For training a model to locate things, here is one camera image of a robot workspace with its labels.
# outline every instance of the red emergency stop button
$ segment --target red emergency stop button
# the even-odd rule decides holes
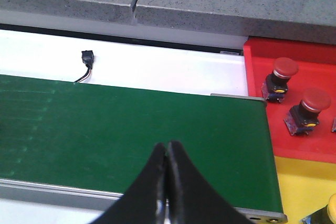
[[[310,112],[318,113],[331,105],[331,98],[325,91],[309,88],[303,92],[302,105]]]
[[[290,58],[280,57],[274,61],[274,74],[283,79],[289,79],[299,71],[298,64]]]

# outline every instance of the yellow surface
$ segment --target yellow surface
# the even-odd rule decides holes
[[[336,224],[336,194],[330,197],[327,211],[331,222]]]
[[[336,193],[336,164],[276,157],[276,166],[289,224],[325,207]]]

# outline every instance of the wire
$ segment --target wire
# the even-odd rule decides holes
[[[90,74],[91,74],[91,69],[88,68],[88,70],[86,71],[86,73],[81,78],[79,78],[78,80],[76,80],[75,82],[82,82],[82,81],[88,79],[89,76],[90,76]]]

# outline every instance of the green conveyor belt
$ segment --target green conveyor belt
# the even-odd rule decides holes
[[[123,193],[180,140],[235,207],[282,212],[262,101],[0,75],[0,177]]]

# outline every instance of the red panel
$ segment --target red panel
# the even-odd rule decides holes
[[[273,70],[278,57],[289,57],[299,72],[288,82],[283,103],[266,108],[274,153],[277,156],[336,163],[336,133],[331,132],[336,117],[336,46],[306,42],[251,38],[244,45],[248,93],[262,97],[261,84]],[[331,106],[319,115],[320,124],[308,136],[291,136],[284,123],[289,109],[299,104],[306,88],[325,90]]]

